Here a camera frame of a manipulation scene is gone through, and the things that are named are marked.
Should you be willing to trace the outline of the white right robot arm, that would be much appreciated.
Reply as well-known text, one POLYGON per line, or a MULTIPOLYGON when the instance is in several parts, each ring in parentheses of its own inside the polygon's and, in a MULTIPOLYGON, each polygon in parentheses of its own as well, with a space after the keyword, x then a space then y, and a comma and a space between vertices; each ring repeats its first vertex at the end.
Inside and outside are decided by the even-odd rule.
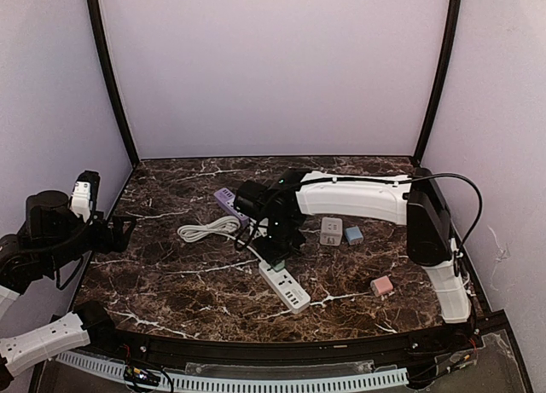
POLYGON ((452 226, 450 209, 437 184, 457 174, 348 176, 290 168, 270 183, 253 185, 249 200, 256 222, 252 244, 265 261, 278 265, 299 255, 311 217, 338 217, 401 228, 404 255, 427 275, 449 325, 470 320, 471 297, 463 273, 464 240, 452 226))

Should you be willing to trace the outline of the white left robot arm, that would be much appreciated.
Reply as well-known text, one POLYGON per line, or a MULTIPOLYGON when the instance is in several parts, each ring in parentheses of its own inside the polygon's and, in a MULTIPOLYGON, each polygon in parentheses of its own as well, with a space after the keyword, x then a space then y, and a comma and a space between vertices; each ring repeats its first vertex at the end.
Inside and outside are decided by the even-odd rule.
MULTIPOLYGON (((121 253, 127 249, 137 220, 114 216, 107 220, 89 206, 83 215, 69 207, 67 194, 47 190, 26 200, 26 219, 15 234, 1 238, 1 312, 35 282, 55 281, 64 290, 74 280, 61 280, 61 268, 79 267, 90 252, 121 253)), ((1 340, 1 387, 28 368, 62 352, 93 346, 114 351, 120 342, 113 320, 96 301, 82 303, 49 324, 1 340)))

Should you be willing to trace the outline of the white power strip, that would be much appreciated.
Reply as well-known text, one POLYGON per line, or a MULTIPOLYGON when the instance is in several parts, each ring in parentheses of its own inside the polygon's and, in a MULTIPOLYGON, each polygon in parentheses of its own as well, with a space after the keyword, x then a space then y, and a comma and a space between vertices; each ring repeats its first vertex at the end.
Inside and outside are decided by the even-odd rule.
POLYGON ((263 261, 259 263, 258 271, 291 313, 298 314, 309 307, 310 295, 285 268, 275 271, 263 261))

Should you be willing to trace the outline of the green plug adapter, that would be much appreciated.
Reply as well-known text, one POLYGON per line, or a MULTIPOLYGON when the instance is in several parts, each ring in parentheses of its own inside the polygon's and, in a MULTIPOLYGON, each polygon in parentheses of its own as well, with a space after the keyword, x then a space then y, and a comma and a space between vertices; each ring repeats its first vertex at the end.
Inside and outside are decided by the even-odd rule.
POLYGON ((280 261, 278 264, 274 265, 273 266, 273 269, 276 271, 276 272, 279 272, 283 269, 285 269, 285 261, 280 261))

